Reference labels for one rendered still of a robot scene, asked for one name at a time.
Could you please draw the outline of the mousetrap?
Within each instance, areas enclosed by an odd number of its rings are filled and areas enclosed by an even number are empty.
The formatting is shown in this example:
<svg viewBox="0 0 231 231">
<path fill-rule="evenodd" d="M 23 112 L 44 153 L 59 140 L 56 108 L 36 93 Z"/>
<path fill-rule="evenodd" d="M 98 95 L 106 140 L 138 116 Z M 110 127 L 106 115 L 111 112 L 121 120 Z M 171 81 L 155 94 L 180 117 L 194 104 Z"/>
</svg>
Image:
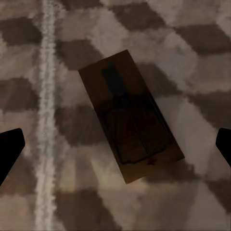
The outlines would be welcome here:
<svg viewBox="0 0 231 231">
<path fill-rule="evenodd" d="M 128 50 L 78 73 L 126 184 L 185 158 Z"/>
</svg>

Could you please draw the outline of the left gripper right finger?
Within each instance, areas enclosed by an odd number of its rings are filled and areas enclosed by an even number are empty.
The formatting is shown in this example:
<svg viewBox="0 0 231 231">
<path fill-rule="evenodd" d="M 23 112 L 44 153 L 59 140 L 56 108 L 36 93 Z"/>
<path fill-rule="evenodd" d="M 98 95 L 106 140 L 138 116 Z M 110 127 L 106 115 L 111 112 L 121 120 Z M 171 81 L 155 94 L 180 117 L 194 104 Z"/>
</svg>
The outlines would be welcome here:
<svg viewBox="0 0 231 231">
<path fill-rule="evenodd" d="M 231 130 L 220 128 L 218 131 L 216 146 L 231 166 Z"/>
</svg>

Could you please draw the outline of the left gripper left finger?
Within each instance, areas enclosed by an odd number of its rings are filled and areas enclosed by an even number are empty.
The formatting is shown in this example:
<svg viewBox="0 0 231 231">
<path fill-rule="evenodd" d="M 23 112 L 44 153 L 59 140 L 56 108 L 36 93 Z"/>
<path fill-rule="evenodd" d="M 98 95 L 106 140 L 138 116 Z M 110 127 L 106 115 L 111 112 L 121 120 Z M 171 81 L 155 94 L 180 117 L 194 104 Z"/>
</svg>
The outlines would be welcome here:
<svg viewBox="0 0 231 231">
<path fill-rule="evenodd" d="M 21 128 L 0 133 L 0 186 L 25 146 Z"/>
</svg>

